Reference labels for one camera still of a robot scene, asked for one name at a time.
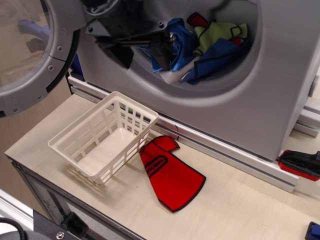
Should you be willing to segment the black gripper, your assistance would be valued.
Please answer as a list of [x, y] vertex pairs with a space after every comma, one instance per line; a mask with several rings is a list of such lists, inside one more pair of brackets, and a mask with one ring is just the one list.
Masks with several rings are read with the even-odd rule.
[[167, 23], [145, 11], [144, 3], [143, 0], [86, 0], [84, 10], [92, 17], [86, 34], [106, 42], [98, 46], [125, 69], [130, 68], [134, 57], [129, 47], [148, 46], [153, 71], [168, 71], [173, 46], [170, 37], [164, 35]]

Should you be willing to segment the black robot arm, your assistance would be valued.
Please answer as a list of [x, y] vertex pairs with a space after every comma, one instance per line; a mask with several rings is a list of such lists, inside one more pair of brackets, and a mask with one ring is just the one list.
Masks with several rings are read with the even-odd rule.
[[147, 48], [161, 69], [170, 69], [173, 37], [168, 23], [148, 8], [145, 0], [84, 0], [92, 17], [85, 33], [115, 63], [129, 69], [132, 47]]

